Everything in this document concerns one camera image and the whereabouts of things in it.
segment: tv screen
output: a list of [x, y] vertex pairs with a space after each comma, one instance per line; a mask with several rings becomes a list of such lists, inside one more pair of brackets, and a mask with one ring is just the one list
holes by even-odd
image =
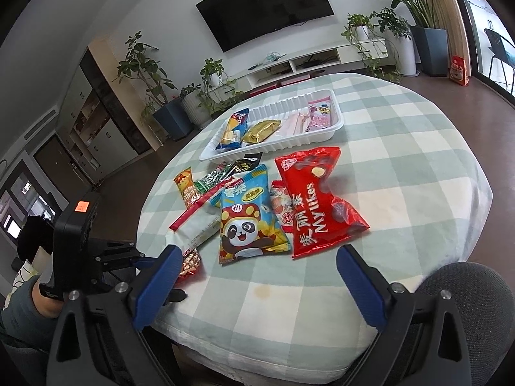
[[203, 0], [197, 8], [223, 52], [292, 24], [334, 14], [328, 0]]

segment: metal bolt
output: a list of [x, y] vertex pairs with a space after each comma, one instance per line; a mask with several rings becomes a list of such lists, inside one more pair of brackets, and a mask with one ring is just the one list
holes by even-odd
[[79, 299], [79, 296], [80, 296], [80, 293], [78, 290], [72, 290], [68, 295], [68, 299], [77, 300], [77, 299]]
[[127, 291], [128, 288], [129, 288], [129, 285], [127, 283], [125, 283], [124, 281], [122, 281], [121, 283], [118, 283], [114, 287], [114, 290], [116, 293], [124, 293]]
[[406, 288], [400, 283], [392, 283], [390, 287], [394, 293], [404, 293], [406, 291]]
[[445, 300], [450, 300], [450, 299], [452, 298], [452, 295], [451, 295], [451, 293], [450, 293], [450, 291], [449, 291], [449, 290], [442, 290], [442, 291], [440, 292], [440, 295], [441, 295], [441, 296], [442, 296], [442, 298], [443, 298], [443, 299], [445, 299]]

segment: white tv cabinet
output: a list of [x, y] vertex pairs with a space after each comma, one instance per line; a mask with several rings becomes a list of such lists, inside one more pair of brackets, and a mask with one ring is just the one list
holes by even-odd
[[[373, 58], [387, 58], [388, 53], [384, 39], [362, 41], [361, 45]], [[307, 61], [320, 61], [318, 65], [306, 66]], [[307, 48], [303, 51], [288, 53], [276, 62], [260, 65], [252, 70], [241, 71], [229, 77], [235, 80], [233, 87], [236, 91], [247, 92], [255, 88], [274, 84], [296, 75], [306, 74], [310, 71], [324, 69], [333, 65], [349, 64], [362, 60], [357, 48], [347, 40], [326, 43], [325, 45]], [[231, 96], [231, 89], [222, 84], [212, 90], [221, 100]]]

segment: green and white checkered tablecloth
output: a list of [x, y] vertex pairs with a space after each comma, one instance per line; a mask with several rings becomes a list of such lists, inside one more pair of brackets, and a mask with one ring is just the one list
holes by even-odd
[[[333, 89], [345, 124], [322, 144], [263, 155], [269, 181], [274, 157], [317, 145], [341, 147], [334, 194], [371, 229], [352, 242], [389, 282], [413, 291], [437, 268], [466, 260], [481, 233], [492, 191], [450, 120], [420, 95], [359, 74], [322, 76], [278, 88], [236, 106], [250, 108], [323, 88]], [[143, 207], [137, 247], [158, 256], [168, 226], [185, 210], [173, 178], [213, 165], [200, 153], [226, 112], [163, 170]], [[261, 256], [222, 267], [219, 238], [200, 247], [203, 272], [185, 282], [186, 300], [160, 312], [154, 326], [219, 366], [301, 383], [337, 379], [372, 341], [335, 266], [337, 248], [293, 261]]]

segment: air vent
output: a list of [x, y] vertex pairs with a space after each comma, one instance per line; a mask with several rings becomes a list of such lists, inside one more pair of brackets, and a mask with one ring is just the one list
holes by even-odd
[[36, 133], [36, 131], [41, 127], [41, 125], [43, 123], [45, 123], [48, 119], [50, 119], [52, 116], [55, 116], [56, 114], [57, 114], [57, 112], [55, 111], [55, 109], [48, 112], [48, 114], [46, 114], [44, 118], [42, 118], [38, 123], [36, 123], [33, 127], [31, 127], [25, 135], [23, 135], [25, 140], [28, 141], [30, 139], [30, 137], [34, 133]]

